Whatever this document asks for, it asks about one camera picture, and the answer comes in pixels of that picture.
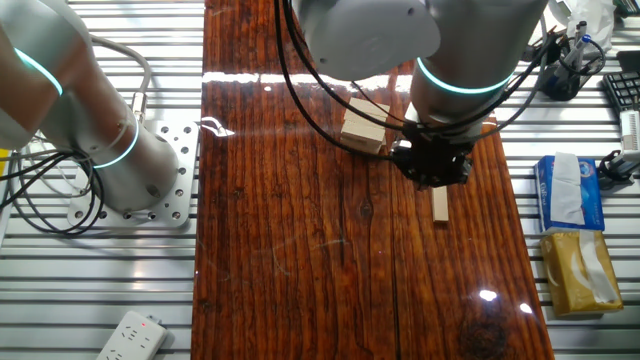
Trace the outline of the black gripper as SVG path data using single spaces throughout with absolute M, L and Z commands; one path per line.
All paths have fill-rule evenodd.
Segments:
M 439 188 L 468 182 L 473 160 L 469 157 L 473 143 L 453 143 L 439 135 L 428 136 L 418 131 L 404 131 L 411 148 L 393 146 L 391 158 L 398 170 L 415 186 L 423 186 L 419 167 L 436 166 L 429 171 L 426 185 Z

